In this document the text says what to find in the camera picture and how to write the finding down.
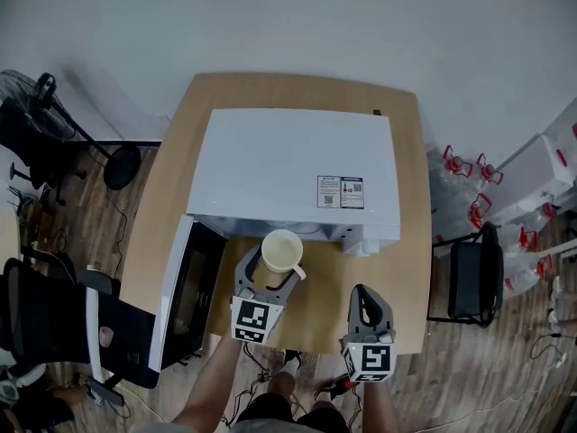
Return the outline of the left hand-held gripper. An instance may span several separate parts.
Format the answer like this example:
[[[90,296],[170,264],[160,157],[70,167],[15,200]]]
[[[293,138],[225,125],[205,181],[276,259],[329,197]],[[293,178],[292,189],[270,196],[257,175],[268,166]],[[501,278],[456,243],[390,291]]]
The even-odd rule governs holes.
[[[231,301],[231,335],[247,343],[265,345],[284,311],[290,293],[301,280],[291,271],[279,286],[256,292],[252,276],[261,259],[261,246],[254,246],[234,269]]]

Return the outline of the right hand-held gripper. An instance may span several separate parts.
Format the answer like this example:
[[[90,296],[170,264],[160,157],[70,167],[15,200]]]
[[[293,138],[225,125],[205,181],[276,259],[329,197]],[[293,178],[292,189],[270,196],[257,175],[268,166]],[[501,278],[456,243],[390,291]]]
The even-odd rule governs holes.
[[[393,327],[390,304],[369,286],[355,285],[348,311],[350,334],[341,339],[341,354],[352,382],[382,382],[394,373],[397,348]],[[361,332],[364,328],[372,331]]]

